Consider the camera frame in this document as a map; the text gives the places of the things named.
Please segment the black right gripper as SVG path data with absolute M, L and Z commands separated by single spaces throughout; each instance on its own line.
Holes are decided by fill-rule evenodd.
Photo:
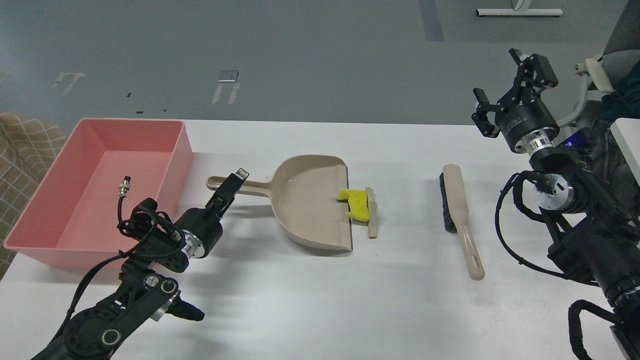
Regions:
M 510 48 L 509 54 L 518 66 L 510 89 L 510 100 L 491 104 L 481 88 L 473 88 L 477 101 L 471 120 L 483 137 L 495 139 L 502 132 L 507 145 L 516 154 L 534 154 L 553 147 L 559 127 L 541 99 L 546 89 L 557 87 L 559 80 L 546 56 L 524 54 Z M 489 121 L 495 113 L 496 125 Z

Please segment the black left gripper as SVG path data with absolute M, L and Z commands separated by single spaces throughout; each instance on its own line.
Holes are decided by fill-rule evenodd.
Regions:
M 220 218 L 233 203 L 250 173 L 239 168 L 228 177 L 211 176 L 206 187 L 214 191 L 206 208 L 190 208 L 174 223 L 185 233 L 186 246 L 183 252 L 190 258 L 201 259 L 208 256 L 222 236 Z

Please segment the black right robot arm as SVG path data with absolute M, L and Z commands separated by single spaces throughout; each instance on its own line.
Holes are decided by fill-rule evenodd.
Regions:
M 560 126 L 543 103 L 542 91 L 558 79 L 544 55 L 511 48 L 517 65 L 513 84 L 492 104 L 481 88 L 471 120 L 484 137 L 503 135 L 509 150 L 529 157 L 530 170 L 512 175 L 496 204 L 498 239 L 500 211 L 507 194 L 521 214 L 546 225 L 551 236 L 547 256 L 551 271 L 525 260 L 505 241 L 503 248 L 520 265 L 563 280 L 601 289 L 609 305 L 577 300 L 567 310 L 569 344 L 579 360 L 589 360 L 581 313 L 610 322 L 610 330 L 627 360 L 639 358 L 639 220 L 623 208 L 611 191 L 582 162 L 576 151 L 555 146 Z

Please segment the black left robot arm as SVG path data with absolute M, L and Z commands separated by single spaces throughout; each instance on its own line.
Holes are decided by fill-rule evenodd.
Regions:
M 146 198 L 122 217 L 122 205 L 130 189 L 130 177 L 119 187 L 118 230 L 136 244 L 91 268 L 78 284 L 67 313 L 36 360 L 109 360 L 123 342 L 145 321 L 158 321 L 165 314 L 187 321 L 202 321 L 203 311 L 181 297 L 176 279 L 158 273 L 160 265 L 183 273 L 191 259 L 205 258 L 221 238 L 221 219 L 249 173 L 242 168 L 222 180 L 202 208 L 190 208 L 176 221 Z M 76 312 L 76 307 L 94 276 L 107 265 L 123 260 L 119 287 L 96 305 Z

